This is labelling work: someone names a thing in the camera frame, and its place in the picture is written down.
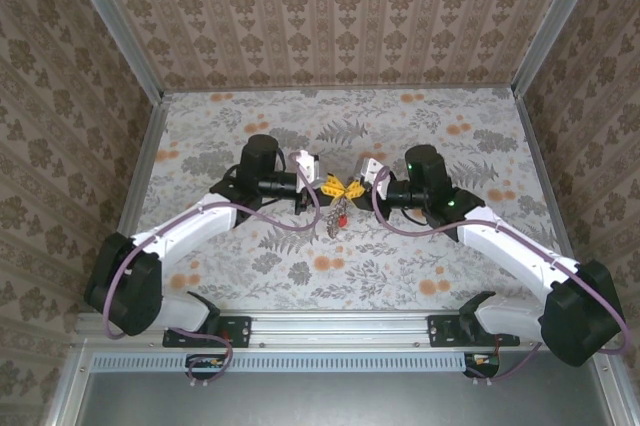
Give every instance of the gray panel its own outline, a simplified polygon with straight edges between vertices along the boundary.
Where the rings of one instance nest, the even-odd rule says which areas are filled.
[[[492,386],[460,373],[235,373],[207,387],[182,374],[95,374],[78,424],[612,424],[597,384],[591,365],[569,368],[549,354]]]

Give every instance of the vent slot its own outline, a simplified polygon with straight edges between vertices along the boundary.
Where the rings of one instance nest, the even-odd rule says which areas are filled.
[[[186,353],[96,353],[92,373],[185,372]],[[464,371],[463,353],[236,352],[229,372],[356,373]],[[211,371],[194,368],[194,371]]]

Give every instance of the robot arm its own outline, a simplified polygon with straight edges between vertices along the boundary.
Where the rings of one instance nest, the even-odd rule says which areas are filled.
[[[375,210],[375,187],[376,195],[382,199],[376,203],[378,212],[385,220],[392,209],[421,209],[429,226],[449,226],[445,234],[492,259],[521,281],[535,298],[481,293],[461,308],[460,320],[466,322],[461,329],[470,331],[470,335],[475,329],[544,341],[557,357],[573,366],[583,364],[620,332],[612,314],[563,272],[573,273],[577,281],[586,283],[622,317],[613,280],[605,266],[596,261],[581,265],[507,224],[480,198],[452,185],[444,159],[433,146],[413,147],[406,152],[405,160],[409,179],[398,181],[392,173],[382,180],[374,179],[384,166],[365,159],[356,171],[368,195],[359,198],[357,205]],[[475,323],[471,326],[469,311]]]
[[[109,320],[130,336],[150,327],[198,331],[206,322],[217,321],[220,311],[213,304],[195,293],[163,291],[162,278],[169,276],[188,252],[242,224],[250,216],[249,212],[260,209],[264,198],[294,201],[296,214],[307,209],[310,197],[299,175],[275,171],[278,152],[274,138],[252,136],[242,150],[240,163],[233,168],[234,178],[225,175],[195,205],[160,226],[131,238],[119,233],[109,236],[89,279],[85,301],[104,311],[109,288],[123,260],[144,245],[115,289]],[[312,188],[325,182],[317,156],[306,151],[293,156]],[[328,204],[330,198],[320,192],[316,195],[322,198],[323,204]],[[245,210],[225,207],[225,203]]]

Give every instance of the black mounting bracket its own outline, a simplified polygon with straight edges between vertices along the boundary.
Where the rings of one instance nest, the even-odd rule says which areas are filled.
[[[500,347],[519,346],[517,336],[487,333],[476,319],[478,306],[495,294],[491,291],[477,294],[459,309],[458,314],[428,316],[429,344],[434,348],[492,347],[497,341]]]
[[[249,347],[251,316],[221,316],[220,310],[211,301],[193,292],[189,294],[209,308],[209,316],[200,329],[194,331],[195,333],[219,336],[229,341],[234,348]],[[221,345],[213,339],[190,338],[168,329],[162,338],[162,346],[165,348],[213,348]]]

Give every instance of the damask wallpaper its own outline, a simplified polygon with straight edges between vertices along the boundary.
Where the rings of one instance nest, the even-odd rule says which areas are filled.
[[[0,424],[37,424],[151,106],[89,0],[0,0]]]
[[[167,90],[509,83],[552,0],[115,0]]]
[[[406,177],[404,152],[434,144],[454,182],[543,244],[555,246],[547,206],[511,91],[504,89],[304,90],[176,93],[157,153],[139,231],[192,205],[240,159],[255,133],[285,153],[307,149],[346,183],[361,156]],[[303,224],[279,202],[263,209]],[[527,294],[521,283],[447,236],[406,238],[372,213],[348,209],[335,239],[330,211],[315,231],[290,233],[253,219],[188,254],[165,277],[169,291],[195,291],[227,309],[458,308],[493,289]],[[411,213],[424,221],[421,214]],[[391,222],[420,230],[398,212]]]
[[[579,0],[526,93],[579,259],[614,275],[640,392],[640,0]]]

